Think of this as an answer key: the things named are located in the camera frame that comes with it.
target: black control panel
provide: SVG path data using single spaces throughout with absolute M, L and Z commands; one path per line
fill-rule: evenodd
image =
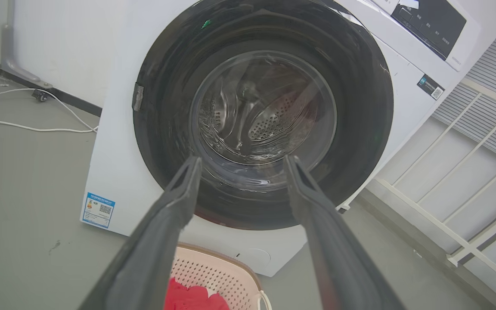
M 466 24 L 447 0 L 419 0 L 418 9 L 398 4 L 391 16 L 443 60 Z

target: laundry basket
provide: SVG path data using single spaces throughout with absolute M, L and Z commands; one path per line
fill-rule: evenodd
M 269 299 L 250 267 L 208 249 L 177 245 L 171 277 L 185 287 L 197 285 L 218 292 L 230 310 L 259 310 L 262 299 L 271 310 Z

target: washing machine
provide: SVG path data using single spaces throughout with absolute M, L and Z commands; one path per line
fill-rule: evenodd
M 273 276 L 307 241 L 282 158 L 341 212 L 446 97 L 479 25 L 446 0 L 127 4 L 80 220 L 128 235 L 189 155 L 180 241 Z

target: basket handle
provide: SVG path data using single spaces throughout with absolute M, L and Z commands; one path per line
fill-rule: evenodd
M 263 299 L 263 303 L 265 304 L 265 307 L 267 310 L 272 310 L 271 309 L 271 302 L 269 301 L 269 298 L 267 295 L 263 292 L 263 290 L 260 291 L 260 296 L 257 298 L 257 310 L 261 310 L 261 304 L 260 301 Z

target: qr code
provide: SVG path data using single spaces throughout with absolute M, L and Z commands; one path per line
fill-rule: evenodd
M 100 212 L 104 212 L 106 214 L 110 214 L 110 211 L 112 211 L 112 208 L 107 207 L 107 206 L 104 206 L 104 205 L 101 205 L 101 208 L 99 208 L 99 211 Z
M 441 94 L 443 94 L 443 90 L 439 87 L 437 87 L 434 92 L 431 94 L 432 98 L 434 98 L 435 100 L 437 100 L 439 98 L 439 96 L 441 96 Z

